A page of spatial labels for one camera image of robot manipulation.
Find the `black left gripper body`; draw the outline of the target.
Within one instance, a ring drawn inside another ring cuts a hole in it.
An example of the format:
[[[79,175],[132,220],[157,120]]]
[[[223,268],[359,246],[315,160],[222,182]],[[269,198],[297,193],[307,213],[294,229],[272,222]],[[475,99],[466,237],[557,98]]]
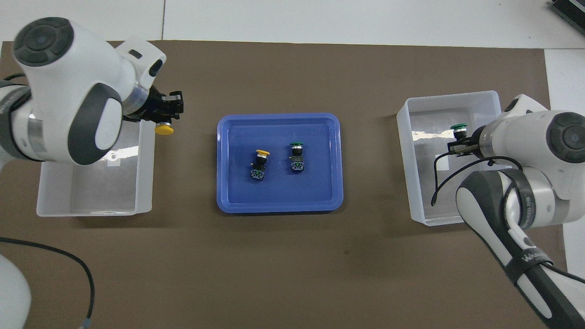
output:
[[[146,88],[137,86],[122,103],[122,119],[128,122],[152,121],[167,122],[164,110],[167,110],[164,93],[155,86]]]

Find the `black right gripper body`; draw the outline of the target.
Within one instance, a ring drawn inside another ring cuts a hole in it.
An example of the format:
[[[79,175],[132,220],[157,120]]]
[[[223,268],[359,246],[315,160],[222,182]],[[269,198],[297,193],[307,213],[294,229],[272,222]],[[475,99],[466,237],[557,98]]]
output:
[[[472,134],[472,146],[474,146],[474,150],[472,150],[472,154],[476,157],[485,157],[485,151],[482,151],[481,146],[483,145],[483,137],[484,137],[484,130],[486,126],[480,126],[479,128],[474,131]]]

